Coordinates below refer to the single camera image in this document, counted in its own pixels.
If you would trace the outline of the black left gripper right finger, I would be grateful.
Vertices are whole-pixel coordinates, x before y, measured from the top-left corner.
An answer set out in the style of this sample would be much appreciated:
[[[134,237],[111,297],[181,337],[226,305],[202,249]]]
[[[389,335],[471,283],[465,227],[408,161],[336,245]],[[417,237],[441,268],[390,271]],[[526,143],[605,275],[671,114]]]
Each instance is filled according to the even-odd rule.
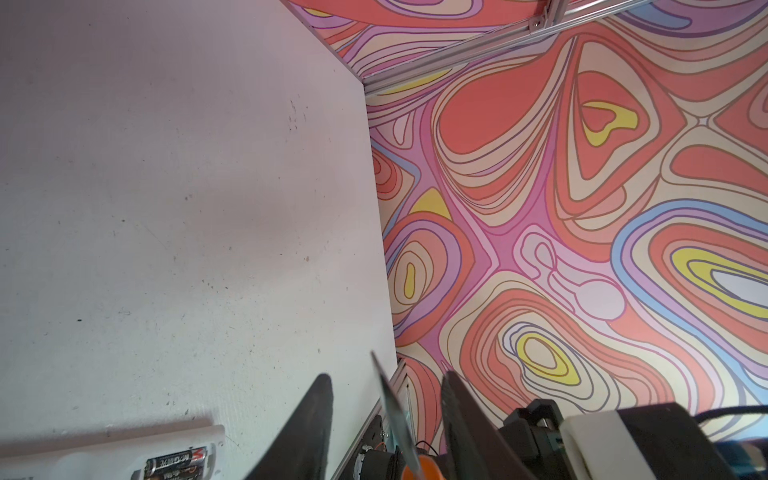
[[[441,383],[449,479],[534,479],[453,371]]]

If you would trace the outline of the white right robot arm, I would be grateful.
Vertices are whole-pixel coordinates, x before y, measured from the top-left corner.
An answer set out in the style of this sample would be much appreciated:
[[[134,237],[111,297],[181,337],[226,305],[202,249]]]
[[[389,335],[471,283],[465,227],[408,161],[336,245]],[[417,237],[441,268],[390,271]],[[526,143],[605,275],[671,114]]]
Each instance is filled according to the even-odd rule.
[[[764,479],[767,440],[711,441],[704,424],[764,405],[690,415],[676,403],[564,419],[552,400],[513,411],[499,432],[537,479]]]

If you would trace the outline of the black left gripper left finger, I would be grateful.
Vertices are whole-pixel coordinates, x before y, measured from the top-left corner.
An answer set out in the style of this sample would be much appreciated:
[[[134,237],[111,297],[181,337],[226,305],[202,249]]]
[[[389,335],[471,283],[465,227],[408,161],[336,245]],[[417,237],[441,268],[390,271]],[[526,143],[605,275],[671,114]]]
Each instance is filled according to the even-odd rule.
[[[324,479],[332,431],[331,377],[320,374],[246,479]]]

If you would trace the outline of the black red M&G battery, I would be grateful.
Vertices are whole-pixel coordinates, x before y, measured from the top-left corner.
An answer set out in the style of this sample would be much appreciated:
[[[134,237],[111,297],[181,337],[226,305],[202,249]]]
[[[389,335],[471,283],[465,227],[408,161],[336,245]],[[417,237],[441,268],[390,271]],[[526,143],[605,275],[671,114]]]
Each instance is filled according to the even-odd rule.
[[[208,448],[201,446],[150,458],[145,463],[144,479],[200,479],[208,455]]]

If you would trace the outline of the orange black screwdriver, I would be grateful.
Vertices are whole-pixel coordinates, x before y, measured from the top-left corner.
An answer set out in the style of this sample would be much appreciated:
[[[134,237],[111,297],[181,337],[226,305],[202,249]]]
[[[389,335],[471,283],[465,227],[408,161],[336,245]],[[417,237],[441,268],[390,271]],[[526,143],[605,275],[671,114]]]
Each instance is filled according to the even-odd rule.
[[[377,383],[381,392],[382,406],[389,417],[392,436],[400,448],[400,454],[406,467],[402,479],[444,479],[434,458],[420,454],[410,433],[409,424],[400,402],[392,389],[388,376],[382,368],[374,351],[370,352]]]

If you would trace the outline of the white remote control with batteries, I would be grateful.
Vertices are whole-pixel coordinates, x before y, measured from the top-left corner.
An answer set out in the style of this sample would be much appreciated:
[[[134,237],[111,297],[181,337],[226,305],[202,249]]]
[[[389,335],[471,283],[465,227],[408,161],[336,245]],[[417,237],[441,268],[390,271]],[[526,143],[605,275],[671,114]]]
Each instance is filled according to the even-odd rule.
[[[221,425],[130,440],[3,458],[3,479],[144,479],[148,459],[207,447],[200,479],[222,479],[225,428]]]

